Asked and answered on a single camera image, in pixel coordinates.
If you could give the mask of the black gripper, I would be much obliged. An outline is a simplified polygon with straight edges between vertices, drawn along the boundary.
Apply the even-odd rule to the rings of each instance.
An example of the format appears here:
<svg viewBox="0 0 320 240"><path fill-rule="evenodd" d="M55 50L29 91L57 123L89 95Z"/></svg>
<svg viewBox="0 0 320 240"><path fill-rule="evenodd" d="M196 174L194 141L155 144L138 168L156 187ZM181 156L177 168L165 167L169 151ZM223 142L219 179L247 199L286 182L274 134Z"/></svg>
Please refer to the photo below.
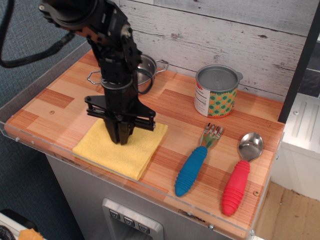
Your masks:
<svg viewBox="0 0 320 240"><path fill-rule="evenodd" d="M154 130L156 112L140 102L135 84L103 89L104 95L87 96L84 101L88 115L104 118L112 142L126 145L135 127Z"/></svg>

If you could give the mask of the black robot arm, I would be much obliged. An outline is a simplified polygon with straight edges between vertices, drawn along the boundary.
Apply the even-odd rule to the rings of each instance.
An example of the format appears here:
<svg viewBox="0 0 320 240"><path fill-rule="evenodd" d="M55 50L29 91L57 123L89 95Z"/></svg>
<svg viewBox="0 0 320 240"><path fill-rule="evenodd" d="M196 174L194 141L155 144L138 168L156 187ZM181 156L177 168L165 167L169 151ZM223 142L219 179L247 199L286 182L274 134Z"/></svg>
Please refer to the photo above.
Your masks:
<svg viewBox="0 0 320 240"><path fill-rule="evenodd" d="M85 98L87 113L104 120L111 140L125 145L134 128L153 131L156 113L139 100L138 74L150 81L153 75L139 69L142 52L117 4L110 0L42 0L39 9L48 22L90 44L104 94Z"/></svg>

